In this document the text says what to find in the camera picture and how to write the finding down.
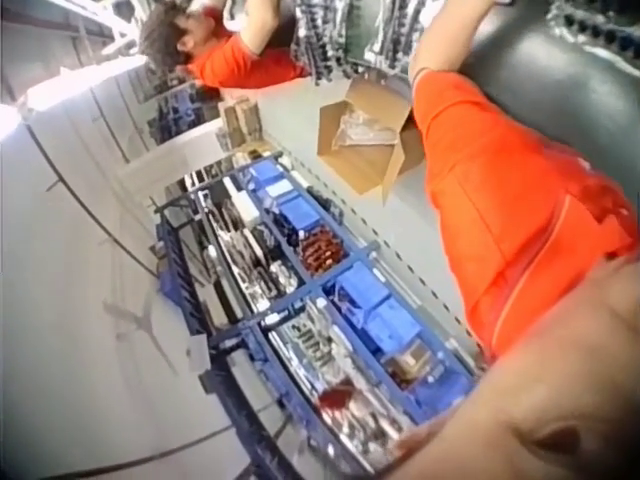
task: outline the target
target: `blue plastic bin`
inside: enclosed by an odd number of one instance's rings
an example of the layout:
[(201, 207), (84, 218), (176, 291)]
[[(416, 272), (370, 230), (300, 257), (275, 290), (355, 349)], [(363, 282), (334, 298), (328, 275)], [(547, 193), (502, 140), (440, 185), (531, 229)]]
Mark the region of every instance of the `blue plastic bin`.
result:
[(362, 328), (371, 312), (391, 293), (378, 277), (362, 262), (357, 262), (336, 279), (336, 292), (346, 293), (351, 304), (345, 305), (343, 314), (356, 328)]
[(364, 328), (387, 355), (402, 353), (421, 330), (416, 319), (394, 298), (373, 310)]
[(321, 223), (320, 215), (300, 196), (280, 205), (279, 209), (299, 232), (310, 232)]
[(447, 367), (445, 372), (433, 383), (423, 379), (409, 392), (416, 404), (432, 415), (447, 411), (456, 402), (469, 395), (473, 390), (470, 377)]
[(262, 160), (249, 168), (253, 188), (264, 189), (276, 183), (284, 177), (284, 173), (278, 165), (271, 159)]
[(289, 189), (278, 189), (278, 191), (274, 191), (274, 189), (270, 189), (268, 187), (276, 187), (279, 183), (285, 185), (284, 182), (288, 182), (287, 180), (280, 179), (276, 182), (268, 185), (267, 187), (258, 190), (257, 195), (260, 198), (260, 201), (263, 205), (283, 205), (291, 200), (294, 200), (296, 197), (299, 197), (300, 194), (296, 191), (294, 186), (289, 183)]

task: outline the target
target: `small box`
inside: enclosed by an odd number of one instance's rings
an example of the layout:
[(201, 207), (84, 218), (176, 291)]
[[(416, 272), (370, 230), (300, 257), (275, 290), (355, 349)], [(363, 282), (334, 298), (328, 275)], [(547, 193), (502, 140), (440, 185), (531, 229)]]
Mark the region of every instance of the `small box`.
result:
[[(398, 132), (398, 143), (334, 149), (340, 120), (351, 107)], [(320, 109), (318, 156), (356, 193), (381, 186), (382, 199), (386, 201), (398, 176), (424, 160), (420, 132), (410, 114), (411, 103), (401, 94), (363, 78), (355, 79), (344, 100)]]

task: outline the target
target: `person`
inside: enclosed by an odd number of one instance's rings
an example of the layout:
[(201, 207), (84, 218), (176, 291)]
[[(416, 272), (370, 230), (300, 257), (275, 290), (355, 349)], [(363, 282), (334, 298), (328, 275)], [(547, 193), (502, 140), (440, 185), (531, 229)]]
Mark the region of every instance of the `person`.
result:
[(640, 478), (640, 246), (621, 189), (457, 70), (493, 0), (447, 0), (410, 68), (426, 191), (491, 362), (384, 478)]
[(233, 34), (218, 8), (187, 12), (176, 1), (159, 3), (142, 26), (140, 52), (158, 70), (186, 71), (212, 88), (258, 89), (303, 77), (306, 72), (289, 48), (270, 43), (279, 5), (279, 0), (247, 0), (245, 25)]

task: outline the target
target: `fluorescent light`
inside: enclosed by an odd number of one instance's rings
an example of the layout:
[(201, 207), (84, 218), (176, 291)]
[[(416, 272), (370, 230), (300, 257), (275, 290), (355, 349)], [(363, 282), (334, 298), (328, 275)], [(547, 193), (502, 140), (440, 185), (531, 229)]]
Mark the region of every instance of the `fluorescent light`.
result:
[(21, 122), (17, 108), (0, 104), (0, 142), (11, 135)]
[(143, 55), (135, 55), (77, 70), (60, 69), (60, 75), (57, 77), (45, 80), (27, 90), (27, 106), (38, 111), (47, 110), (108, 78), (143, 65), (146, 60)]

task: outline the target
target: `orange sleeve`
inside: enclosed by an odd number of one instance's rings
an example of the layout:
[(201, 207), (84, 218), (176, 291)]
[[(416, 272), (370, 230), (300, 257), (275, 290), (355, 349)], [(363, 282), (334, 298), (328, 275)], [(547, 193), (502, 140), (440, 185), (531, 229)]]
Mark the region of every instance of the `orange sleeve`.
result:
[(198, 57), (189, 68), (202, 82), (215, 88), (240, 88), (253, 62), (259, 57), (245, 46), (240, 35)]
[(529, 144), (533, 139), (529, 130), (509, 118), (459, 73), (419, 74), (413, 104), (429, 168), (428, 186), (460, 162), (496, 150), (504, 157), (510, 146), (521, 150), (523, 142)]

